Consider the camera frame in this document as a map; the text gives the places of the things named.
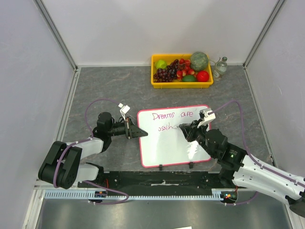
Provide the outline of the pink framed whiteboard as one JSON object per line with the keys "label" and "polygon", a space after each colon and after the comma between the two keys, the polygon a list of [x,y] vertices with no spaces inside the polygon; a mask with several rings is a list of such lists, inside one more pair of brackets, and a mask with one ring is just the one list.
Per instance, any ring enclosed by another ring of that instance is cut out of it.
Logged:
{"label": "pink framed whiteboard", "polygon": [[202,104],[139,111],[138,127],[148,133],[139,140],[142,166],[149,168],[211,160],[196,141],[188,142],[179,128],[173,128],[198,120],[199,112],[205,108],[208,106]]}

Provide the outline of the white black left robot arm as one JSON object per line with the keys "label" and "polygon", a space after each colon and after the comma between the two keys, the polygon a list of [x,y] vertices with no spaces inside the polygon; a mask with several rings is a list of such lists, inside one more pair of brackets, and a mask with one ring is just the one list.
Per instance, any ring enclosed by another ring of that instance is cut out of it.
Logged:
{"label": "white black left robot arm", "polygon": [[100,113],[93,136],[73,143],[55,141],[51,145],[39,169],[38,178],[53,184],[55,188],[69,189],[74,182],[84,180],[88,180],[93,187],[101,187],[105,181],[104,175],[99,173],[101,167],[81,165],[81,159],[105,152],[112,143],[112,137],[120,135],[133,139],[148,136],[148,133],[137,127],[130,117],[121,117],[116,122],[111,113]]}

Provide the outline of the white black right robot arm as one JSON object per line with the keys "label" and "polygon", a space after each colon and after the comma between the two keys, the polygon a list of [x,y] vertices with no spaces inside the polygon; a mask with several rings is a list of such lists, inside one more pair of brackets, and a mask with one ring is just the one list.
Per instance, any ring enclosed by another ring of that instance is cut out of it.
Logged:
{"label": "white black right robot arm", "polygon": [[269,165],[246,150],[228,142],[219,129],[208,130],[198,121],[181,124],[188,142],[197,142],[221,166],[218,182],[222,187],[245,187],[271,196],[289,206],[295,214],[305,215],[305,179]]}

